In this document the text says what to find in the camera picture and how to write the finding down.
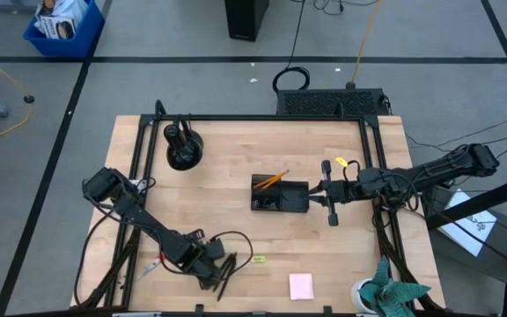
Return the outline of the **black box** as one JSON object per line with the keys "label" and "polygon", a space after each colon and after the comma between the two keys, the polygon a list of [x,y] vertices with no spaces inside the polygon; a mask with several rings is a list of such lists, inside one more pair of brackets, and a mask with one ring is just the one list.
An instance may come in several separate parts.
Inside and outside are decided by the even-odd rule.
{"label": "black box", "polygon": [[256,41],[269,0],[224,0],[224,7],[229,36]]}

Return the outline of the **white printed papers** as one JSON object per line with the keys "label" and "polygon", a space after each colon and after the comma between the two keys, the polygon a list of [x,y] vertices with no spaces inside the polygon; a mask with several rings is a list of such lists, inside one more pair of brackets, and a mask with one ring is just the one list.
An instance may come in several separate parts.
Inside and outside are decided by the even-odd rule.
{"label": "white printed papers", "polygon": [[34,15],[34,26],[48,39],[70,40],[88,6],[85,0],[41,0]]}

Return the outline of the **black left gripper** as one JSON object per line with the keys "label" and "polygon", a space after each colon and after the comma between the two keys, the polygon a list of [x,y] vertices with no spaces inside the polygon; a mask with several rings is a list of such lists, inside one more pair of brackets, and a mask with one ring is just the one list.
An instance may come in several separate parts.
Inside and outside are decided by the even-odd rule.
{"label": "black left gripper", "polygon": [[183,272],[197,277],[203,291],[214,291],[218,287],[218,279],[227,278],[227,260],[219,266],[215,264],[225,255],[223,242],[219,238],[204,240],[203,229],[187,233],[184,238],[190,247],[183,258]]}

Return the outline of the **black vented computer case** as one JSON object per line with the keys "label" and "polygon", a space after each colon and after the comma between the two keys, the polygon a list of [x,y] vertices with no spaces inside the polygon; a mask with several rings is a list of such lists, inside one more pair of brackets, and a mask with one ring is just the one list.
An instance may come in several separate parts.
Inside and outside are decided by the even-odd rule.
{"label": "black vented computer case", "polygon": [[282,90],[277,94],[277,114],[290,115],[389,115],[390,101],[378,89]]}

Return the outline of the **green plant in white pot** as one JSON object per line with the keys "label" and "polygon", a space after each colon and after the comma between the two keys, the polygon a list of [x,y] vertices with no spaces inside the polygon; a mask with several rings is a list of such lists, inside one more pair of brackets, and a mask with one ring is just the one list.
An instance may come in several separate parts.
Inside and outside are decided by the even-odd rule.
{"label": "green plant in white pot", "polygon": [[364,313],[374,313],[378,317],[415,317],[406,304],[426,295],[430,287],[397,282],[389,277],[389,260],[382,256],[373,278],[353,284],[351,299]]}

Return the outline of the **black metal beam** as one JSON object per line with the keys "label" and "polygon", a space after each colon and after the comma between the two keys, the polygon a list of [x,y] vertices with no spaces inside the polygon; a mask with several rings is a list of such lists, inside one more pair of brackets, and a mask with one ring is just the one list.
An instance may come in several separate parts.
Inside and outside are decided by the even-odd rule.
{"label": "black metal beam", "polygon": [[464,201],[463,203],[452,206],[441,213],[428,217],[427,227],[429,230],[435,230],[440,226],[451,223],[452,221],[472,216],[473,214],[502,203],[507,203],[507,183]]}

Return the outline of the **red-handled scissors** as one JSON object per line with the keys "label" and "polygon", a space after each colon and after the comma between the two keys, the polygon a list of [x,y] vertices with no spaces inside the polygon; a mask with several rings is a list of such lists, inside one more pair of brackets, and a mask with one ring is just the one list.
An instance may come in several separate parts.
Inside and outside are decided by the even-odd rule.
{"label": "red-handled scissors", "polygon": [[162,261],[165,259],[165,256],[162,252],[158,254],[156,259],[137,277],[137,281],[141,280],[148,274],[150,274],[158,265],[162,263]]}

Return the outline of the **black aluminium table frame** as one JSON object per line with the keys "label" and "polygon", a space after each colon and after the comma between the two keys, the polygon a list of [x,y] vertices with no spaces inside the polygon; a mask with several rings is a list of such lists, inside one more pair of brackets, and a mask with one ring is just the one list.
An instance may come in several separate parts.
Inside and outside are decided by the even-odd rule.
{"label": "black aluminium table frame", "polygon": [[[203,291],[194,277],[173,274],[170,266],[137,281],[158,253],[157,244],[144,237],[134,272],[122,271],[113,282],[111,302],[134,311],[186,315],[197,305],[208,313],[321,313],[325,307],[354,313],[351,287],[373,275],[380,257],[371,204],[339,206],[339,224],[333,227],[318,204],[305,214],[253,212],[249,186],[255,173],[281,173],[315,185],[323,160],[363,160],[371,131],[360,130],[355,121],[270,114],[196,115],[191,122],[205,145],[193,169],[174,171],[166,162],[165,139],[151,144],[153,128],[138,115],[115,119],[105,166],[131,177],[153,177],[147,211],[174,230],[200,228],[219,235],[225,250],[237,254],[240,270],[220,301],[217,292]],[[252,262],[256,255],[267,261]],[[290,299],[289,277],[297,273],[312,274],[314,299]]]}

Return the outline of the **white paper sheet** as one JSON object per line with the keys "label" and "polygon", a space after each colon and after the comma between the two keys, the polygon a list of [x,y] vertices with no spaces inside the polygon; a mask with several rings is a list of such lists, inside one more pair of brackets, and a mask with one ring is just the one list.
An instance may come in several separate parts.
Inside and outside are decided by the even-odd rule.
{"label": "white paper sheet", "polygon": [[438,228],[447,238],[464,248],[476,257],[493,229],[496,217],[487,210],[462,218],[455,224],[447,224]]}

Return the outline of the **blue plastic bin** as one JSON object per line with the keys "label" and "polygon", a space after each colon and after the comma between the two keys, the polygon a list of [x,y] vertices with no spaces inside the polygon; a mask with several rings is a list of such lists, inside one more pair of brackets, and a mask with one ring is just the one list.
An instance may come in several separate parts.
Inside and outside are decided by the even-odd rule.
{"label": "blue plastic bin", "polygon": [[23,34],[42,55],[84,58],[88,55],[93,42],[97,39],[103,25],[104,18],[95,0],[83,0],[88,5],[71,39],[47,38],[36,26],[36,19],[30,22]]}

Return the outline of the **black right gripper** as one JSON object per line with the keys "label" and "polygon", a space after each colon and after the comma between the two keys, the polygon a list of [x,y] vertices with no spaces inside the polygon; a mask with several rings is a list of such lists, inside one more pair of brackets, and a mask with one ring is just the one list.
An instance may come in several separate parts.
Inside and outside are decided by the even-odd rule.
{"label": "black right gripper", "polygon": [[[338,215],[335,210],[335,204],[345,204],[355,200],[354,182],[346,180],[333,181],[331,177],[331,163],[329,160],[321,162],[323,180],[316,187],[308,191],[308,199],[320,205],[327,207],[328,224],[337,226],[339,224]],[[324,191],[323,195],[312,195]]]}

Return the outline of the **black pen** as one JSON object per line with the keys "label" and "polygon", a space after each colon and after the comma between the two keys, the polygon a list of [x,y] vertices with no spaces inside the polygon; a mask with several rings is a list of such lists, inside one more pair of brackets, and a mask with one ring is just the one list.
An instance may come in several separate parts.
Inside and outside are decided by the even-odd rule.
{"label": "black pen", "polygon": [[226,290],[226,288],[227,288],[227,285],[228,285],[228,283],[229,283],[230,279],[229,279],[226,283],[222,283],[222,288],[221,288],[220,292],[219,292],[219,293],[218,293],[218,295],[217,295],[217,301],[220,301],[220,300],[221,300],[221,298],[223,297],[224,292],[225,292],[225,290]]}
{"label": "black pen", "polygon": [[235,254],[230,254],[226,260],[223,262],[223,271],[221,275],[221,282],[226,283],[231,272],[233,271],[233,266],[235,264]]}
{"label": "black pen", "polygon": [[232,253],[229,255],[228,257],[228,261],[229,261],[229,266],[228,266],[228,271],[226,273],[226,277],[225,277],[225,282],[227,282],[231,275],[233,274],[233,271],[235,270],[236,268],[236,265],[237,265],[237,254],[236,253]]}

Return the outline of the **black mesh desk organizer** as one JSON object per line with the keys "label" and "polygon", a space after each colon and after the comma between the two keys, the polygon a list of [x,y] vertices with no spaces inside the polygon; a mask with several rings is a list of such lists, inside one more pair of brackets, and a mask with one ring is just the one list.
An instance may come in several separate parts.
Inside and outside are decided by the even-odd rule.
{"label": "black mesh desk organizer", "polygon": [[254,200],[261,203],[265,199],[270,202],[279,201],[279,210],[255,210],[255,211],[274,211],[306,213],[309,209],[308,182],[307,181],[276,181],[269,185],[261,185],[262,182],[271,178],[268,174],[253,174],[251,178],[251,210]]}

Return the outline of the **pink sticky note pad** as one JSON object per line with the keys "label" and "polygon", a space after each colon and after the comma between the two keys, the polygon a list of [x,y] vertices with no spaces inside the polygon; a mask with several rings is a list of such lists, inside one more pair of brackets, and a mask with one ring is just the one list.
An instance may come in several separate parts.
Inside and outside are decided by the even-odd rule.
{"label": "pink sticky note pad", "polygon": [[314,299],[313,279],[310,273],[290,274],[290,299],[312,300]]}

